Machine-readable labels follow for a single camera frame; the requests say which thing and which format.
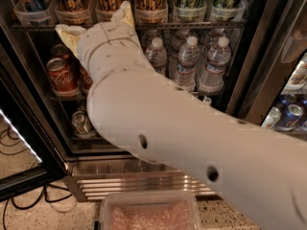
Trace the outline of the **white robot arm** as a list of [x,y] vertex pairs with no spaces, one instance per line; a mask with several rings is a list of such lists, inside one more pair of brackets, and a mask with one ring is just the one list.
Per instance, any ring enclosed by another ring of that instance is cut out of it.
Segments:
[[265,230],[307,230],[307,144],[204,104],[155,72],[129,2],[56,31],[90,75],[87,113],[112,145],[191,175]]

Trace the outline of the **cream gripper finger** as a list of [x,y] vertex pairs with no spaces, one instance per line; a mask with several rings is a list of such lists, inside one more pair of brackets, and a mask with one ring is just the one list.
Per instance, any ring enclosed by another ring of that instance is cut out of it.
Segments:
[[55,30],[64,45],[69,48],[73,55],[76,57],[78,55],[77,44],[80,38],[86,32],[86,29],[81,26],[57,24],[55,26]]
[[134,28],[134,18],[130,1],[125,0],[121,3],[120,8],[111,16],[112,22],[124,22]]

